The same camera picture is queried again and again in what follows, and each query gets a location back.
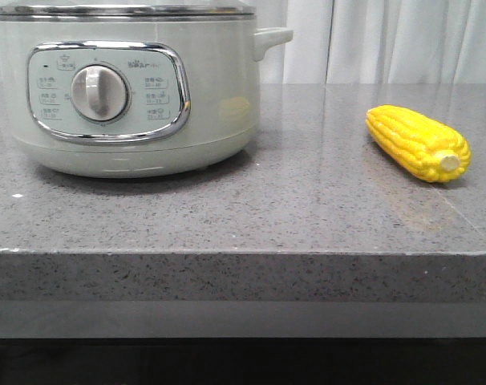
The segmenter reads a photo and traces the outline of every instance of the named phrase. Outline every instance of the cooker handle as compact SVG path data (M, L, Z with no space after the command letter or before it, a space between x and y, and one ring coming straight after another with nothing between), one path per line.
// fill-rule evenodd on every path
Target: cooker handle
M265 57L266 51L279 44L290 42L293 30L290 28L260 28L253 34L253 60L259 62Z

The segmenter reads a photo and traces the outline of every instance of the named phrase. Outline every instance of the white curtain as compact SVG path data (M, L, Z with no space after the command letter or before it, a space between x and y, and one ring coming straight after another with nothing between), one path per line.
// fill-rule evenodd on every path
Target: white curtain
M336 0L328 83L486 83L486 0Z
M263 83L486 83L486 0L245 2L258 26L295 32L267 52Z

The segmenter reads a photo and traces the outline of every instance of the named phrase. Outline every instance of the control knob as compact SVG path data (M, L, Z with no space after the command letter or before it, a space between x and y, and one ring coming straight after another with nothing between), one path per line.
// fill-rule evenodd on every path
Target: control knob
M71 98L81 115L89 120L106 122L124 111L128 103L128 88L116 71L92 65L74 76Z

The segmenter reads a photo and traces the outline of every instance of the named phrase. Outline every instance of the yellow corn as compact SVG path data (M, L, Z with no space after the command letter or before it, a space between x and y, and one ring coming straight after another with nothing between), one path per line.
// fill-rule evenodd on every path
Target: yellow corn
M372 108L366 123L379 146L421 180L454 180L471 163L469 144L461 134L408 108Z

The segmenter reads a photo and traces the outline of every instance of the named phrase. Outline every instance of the dark floor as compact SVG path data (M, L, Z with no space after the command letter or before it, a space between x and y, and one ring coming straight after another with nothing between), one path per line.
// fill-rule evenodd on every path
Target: dark floor
M480 384L486 339L0 341L0 385Z

